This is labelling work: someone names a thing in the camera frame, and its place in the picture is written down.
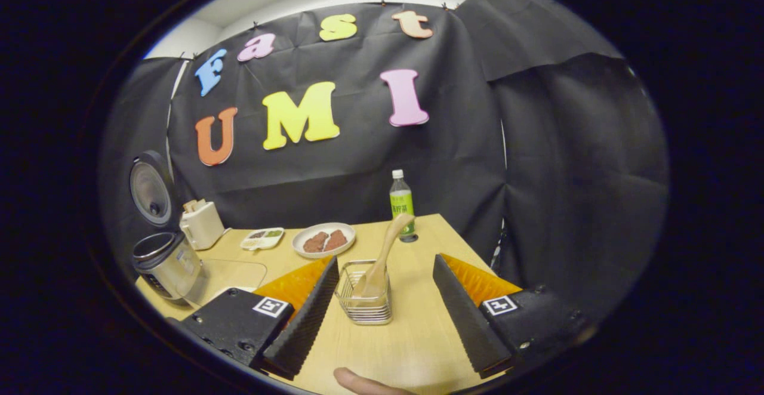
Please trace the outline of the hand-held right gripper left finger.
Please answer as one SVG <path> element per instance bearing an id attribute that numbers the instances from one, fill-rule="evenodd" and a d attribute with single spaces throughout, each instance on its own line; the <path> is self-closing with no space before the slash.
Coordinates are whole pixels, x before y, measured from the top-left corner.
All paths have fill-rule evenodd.
<path id="1" fill-rule="evenodd" d="M 179 325 L 236 362 L 294 379 L 313 348 L 338 281 L 336 257 L 322 257 L 256 292 L 221 295 Z"/>

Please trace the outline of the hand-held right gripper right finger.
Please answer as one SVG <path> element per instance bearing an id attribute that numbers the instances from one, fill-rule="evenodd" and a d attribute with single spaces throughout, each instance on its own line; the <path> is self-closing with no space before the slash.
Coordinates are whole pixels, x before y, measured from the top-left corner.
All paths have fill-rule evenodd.
<path id="1" fill-rule="evenodd" d="M 540 285 L 521 289 L 447 254 L 432 278 L 481 378 L 541 367 L 594 333 L 580 308 Z"/>

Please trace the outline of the wire chopstick holder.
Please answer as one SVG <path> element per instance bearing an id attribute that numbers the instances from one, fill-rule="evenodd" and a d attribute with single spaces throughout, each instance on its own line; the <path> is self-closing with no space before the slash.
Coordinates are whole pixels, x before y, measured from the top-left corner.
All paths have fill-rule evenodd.
<path id="1" fill-rule="evenodd" d="M 386 325 L 393 321 L 390 278 L 386 278 L 385 289 L 379 297 L 354 297 L 354 291 L 362 276 L 371 269 L 374 260 L 346 262 L 340 269 L 340 278 L 334 290 L 341 309 L 356 325 Z"/>

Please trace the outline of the wooden spoon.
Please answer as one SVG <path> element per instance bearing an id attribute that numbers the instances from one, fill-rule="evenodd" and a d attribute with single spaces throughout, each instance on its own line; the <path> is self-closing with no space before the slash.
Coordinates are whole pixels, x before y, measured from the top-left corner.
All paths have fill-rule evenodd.
<path id="1" fill-rule="evenodd" d="M 409 213 L 401 213 L 390 222 L 385 232 L 384 242 L 380 248 L 379 256 L 372 267 L 365 271 L 363 276 L 356 283 L 352 300 L 361 302 L 377 301 L 386 290 L 386 270 L 387 260 L 392 251 L 393 243 L 399 237 L 401 231 L 409 226 L 415 220 L 415 216 Z"/>

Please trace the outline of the dark grey rice cooker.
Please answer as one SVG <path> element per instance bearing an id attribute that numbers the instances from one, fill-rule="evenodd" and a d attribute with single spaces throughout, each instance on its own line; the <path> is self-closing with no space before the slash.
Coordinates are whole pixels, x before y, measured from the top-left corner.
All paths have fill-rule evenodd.
<path id="1" fill-rule="evenodd" d="M 132 265 L 156 294 L 184 304 L 202 264 L 180 229 L 182 206 L 166 159 L 154 150 L 140 153 L 132 161 L 128 186 L 137 212 L 150 227 L 132 246 Z"/>

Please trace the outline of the clear glass tray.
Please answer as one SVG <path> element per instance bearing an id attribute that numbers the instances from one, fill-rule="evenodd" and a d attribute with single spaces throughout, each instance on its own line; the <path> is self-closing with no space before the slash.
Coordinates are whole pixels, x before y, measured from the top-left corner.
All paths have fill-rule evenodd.
<path id="1" fill-rule="evenodd" d="M 231 288 L 253 292 L 266 275 L 267 267 L 260 263 L 202 260 L 198 277 L 183 299 L 193 308 L 200 308 Z"/>

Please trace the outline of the white divided condiment dish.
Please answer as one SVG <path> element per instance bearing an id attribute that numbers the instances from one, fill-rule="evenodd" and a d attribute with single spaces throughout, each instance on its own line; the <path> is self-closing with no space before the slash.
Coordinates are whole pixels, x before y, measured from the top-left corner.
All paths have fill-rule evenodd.
<path id="1" fill-rule="evenodd" d="M 267 250 L 275 248 L 284 236 L 283 227 L 268 227 L 249 232 L 241 241 L 240 247 L 247 251 Z"/>

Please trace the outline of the white round plate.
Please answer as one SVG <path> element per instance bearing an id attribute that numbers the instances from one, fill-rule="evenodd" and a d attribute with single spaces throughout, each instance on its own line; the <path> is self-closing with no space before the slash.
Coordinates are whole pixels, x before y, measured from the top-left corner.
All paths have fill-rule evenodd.
<path id="1" fill-rule="evenodd" d="M 313 237 L 317 232 L 327 232 L 328 236 L 335 230 L 341 230 L 344 235 L 346 235 L 347 243 L 344 246 L 341 246 L 341 248 L 335 249 L 333 251 L 323 251 L 319 254 L 307 254 L 303 251 L 303 243 L 306 242 L 310 237 Z M 294 238 L 292 239 L 292 248 L 294 248 L 294 251 L 297 252 L 298 255 L 312 259 L 317 260 L 322 257 L 327 256 L 333 256 L 333 255 L 339 255 L 343 254 L 344 251 L 349 250 L 349 248 L 354 245 L 356 239 L 356 232 L 353 229 L 352 226 L 349 226 L 348 224 L 344 224 L 341 222 L 327 222 L 323 224 L 316 224 L 315 226 L 309 226 L 306 227 L 306 229 L 303 229 L 302 231 L 298 232 Z"/>

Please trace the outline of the white toaster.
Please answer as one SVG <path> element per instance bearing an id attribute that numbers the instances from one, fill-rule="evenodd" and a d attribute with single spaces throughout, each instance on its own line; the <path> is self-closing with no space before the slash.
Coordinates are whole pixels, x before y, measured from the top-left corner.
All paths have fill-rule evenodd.
<path id="1" fill-rule="evenodd" d="M 193 213 L 183 212 L 179 227 L 189 245 L 197 251 L 212 248 L 226 232 L 214 202 L 207 202 Z"/>

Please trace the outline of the green label drink bottle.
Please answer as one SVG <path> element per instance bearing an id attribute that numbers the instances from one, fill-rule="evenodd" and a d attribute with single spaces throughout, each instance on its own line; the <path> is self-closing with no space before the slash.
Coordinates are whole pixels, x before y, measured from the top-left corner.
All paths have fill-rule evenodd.
<path id="1" fill-rule="evenodd" d="M 402 169 L 394 169 L 391 172 L 393 182 L 389 191 L 391 212 L 393 218 L 396 218 L 399 214 L 414 215 L 412 189 L 404 180 L 404 173 Z M 415 232 L 415 222 L 410 222 L 401 231 L 401 236 L 407 236 L 417 234 Z"/>

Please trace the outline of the black backdrop cloth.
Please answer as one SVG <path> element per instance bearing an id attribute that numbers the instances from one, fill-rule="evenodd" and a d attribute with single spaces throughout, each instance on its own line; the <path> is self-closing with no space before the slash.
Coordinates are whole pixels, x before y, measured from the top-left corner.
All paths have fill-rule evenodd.
<path id="1" fill-rule="evenodd" d="M 390 220 L 402 169 L 418 216 L 443 216 L 486 263 L 501 243 L 500 276 L 545 284 L 593 319 L 646 267 L 669 195 L 641 81 L 555 0 L 330 5 L 186 63 L 142 61 L 96 169 L 130 278 L 133 244 L 156 229 L 129 186 L 147 151 L 177 205 L 214 202 L 233 229 Z"/>

